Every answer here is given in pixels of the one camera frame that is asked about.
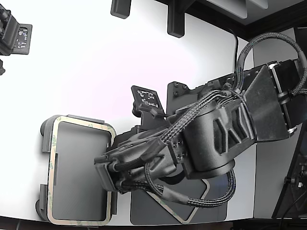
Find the black plastic holder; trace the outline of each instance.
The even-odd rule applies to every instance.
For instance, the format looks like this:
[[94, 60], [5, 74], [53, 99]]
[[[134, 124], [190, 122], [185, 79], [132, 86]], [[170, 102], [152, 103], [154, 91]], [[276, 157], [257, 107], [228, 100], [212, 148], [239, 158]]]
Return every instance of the black plastic holder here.
[[[196, 0], [170, 0], [168, 4], [167, 33], [181, 38], [185, 34], [185, 12]], [[131, 0], [112, 0], [111, 14], [126, 19], [130, 15]]]

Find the white table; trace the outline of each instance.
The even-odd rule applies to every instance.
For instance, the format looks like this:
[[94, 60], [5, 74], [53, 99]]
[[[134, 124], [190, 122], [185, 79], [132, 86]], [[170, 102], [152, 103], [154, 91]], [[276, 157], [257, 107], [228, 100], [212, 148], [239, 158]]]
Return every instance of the white table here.
[[[48, 155], [39, 129], [56, 114], [102, 119], [117, 133], [140, 123], [131, 113], [132, 85], [156, 90], [166, 108], [167, 84], [195, 88], [233, 71], [231, 34], [186, 15], [186, 34], [166, 32], [167, 6], [133, 0], [126, 20], [111, 0], [2, 0], [20, 23], [31, 23], [28, 56], [3, 57], [0, 77], [0, 216], [39, 220], [35, 202], [47, 183]], [[246, 44], [240, 40], [240, 50]], [[249, 56], [246, 68], [253, 67]], [[237, 190], [227, 220], [251, 218], [255, 147], [236, 158]], [[130, 194], [118, 197], [110, 225], [131, 225]]]

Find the rectangular frame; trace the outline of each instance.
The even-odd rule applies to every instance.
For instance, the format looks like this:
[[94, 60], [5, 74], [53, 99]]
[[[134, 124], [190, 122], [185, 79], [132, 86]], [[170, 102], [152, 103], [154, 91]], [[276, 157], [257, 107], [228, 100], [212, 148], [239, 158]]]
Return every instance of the rectangular frame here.
[[53, 183], [54, 183], [54, 165], [56, 158], [56, 148], [57, 148], [57, 137], [59, 124], [61, 122], [67, 122], [71, 124], [76, 124], [84, 127], [90, 127], [95, 129], [100, 129], [107, 131], [111, 134], [110, 144], [114, 142], [116, 136], [115, 130], [107, 125], [102, 125], [94, 122], [84, 121], [67, 116], [59, 116], [53, 124], [52, 130], [52, 141], [51, 141], [51, 152], [49, 160], [49, 170], [48, 170], [48, 195], [47, 195], [47, 217], [49, 221], [56, 225], [72, 225], [72, 226], [104, 226], [111, 220], [111, 196], [112, 192], [107, 193], [107, 205], [106, 205], [106, 219], [103, 221], [83, 221], [83, 220], [61, 220], [54, 219], [52, 216], [52, 199], [53, 199]]

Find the metal frame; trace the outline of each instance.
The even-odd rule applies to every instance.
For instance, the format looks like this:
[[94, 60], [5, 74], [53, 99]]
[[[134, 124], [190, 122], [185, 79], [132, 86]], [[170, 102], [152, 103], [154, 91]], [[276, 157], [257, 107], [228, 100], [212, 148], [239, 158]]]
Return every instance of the metal frame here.
[[[210, 183], [207, 180], [201, 180], [201, 181], [203, 181], [207, 186], [206, 190], [204, 191], [204, 193], [201, 196], [201, 199], [204, 199], [206, 197], [206, 195], [208, 194], [209, 190], [210, 190]], [[168, 211], [168, 213], [171, 214], [181, 224], [190, 224], [194, 215], [196, 214], [197, 210], [199, 209], [199, 207], [195, 207], [193, 209], [193, 211], [191, 212], [189, 218], [187, 220], [184, 220], [178, 214], [176, 214], [176, 212], [174, 212], [168, 205], [166, 205], [166, 203], [164, 203], [163, 200], [161, 200], [159, 197], [157, 197], [155, 194], [152, 194], [152, 193], [149, 193], [149, 192], [147, 192], [147, 194], [150, 195], [159, 205], [161, 205], [166, 211]]]
[[71, 124], [76, 124], [85, 127], [91, 127], [95, 129], [100, 129], [107, 131], [111, 134], [111, 144], [114, 142], [115, 138], [115, 130], [106, 125], [84, 121], [72, 117], [67, 116], [59, 116], [53, 124], [52, 130], [52, 144], [51, 144], [51, 152], [50, 152], [50, 160], [49, 160], [49, 172], [48, 172], [48, 195], [47, 195], [47, 217], [49, 221], [53, 224], [57, 225], [73, 225], [73, 226], [104, 226], [111, 220], [111, 195], [112, 192], [107, 193], [107, 205], [106, 205], [106, 219], [103, 221], [81, 221], [81, 220], [61, 220], [54, 219], [52, 216], [52, 198], [53, 198], [53, 183], [54, 183], [54, 165], [56, 158], [56, 149], [57, 149], [57, 137], [58, 137], [58, 129], [59, 124], [61, 122], [67, 122]]

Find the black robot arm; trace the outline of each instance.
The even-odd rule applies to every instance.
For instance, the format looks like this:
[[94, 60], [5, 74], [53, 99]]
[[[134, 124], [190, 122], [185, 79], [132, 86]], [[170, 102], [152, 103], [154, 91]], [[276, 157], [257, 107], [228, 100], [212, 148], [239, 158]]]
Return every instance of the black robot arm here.
[[[243, 71], [248, 52], [268, 38], [292, 45], [299, 59]], [[236, 73], [194, 90], [170, 83], [166, 114], [155, 91], [133, 86], [133, 114], [142, 123], [118, 135], [108, 152], [94, 160], [103, 188], [121, 193], [143, 189], [195, 207], [222, 205], [235, 193], [234, 158], [254, 143], [289, 138], [296, 125], [305, 121], [307, 90], [302, 88], [306, 78], [306, 57], [296, 42], [283, 34], [267, 33], [243, 49]], [[169, 177], [178, 164], [183, 172]], [[184, 177], [206, 179], [225, 173], [228, 191], [215, 200], [187, 197], [155, 184], [157, 179], [176, 184]]]
[[[29, 54], [32, 25], [19, 24], [10, 10], [0, 4], [0, 55]], [[0, 75], [5, 72], [0, 60]]]

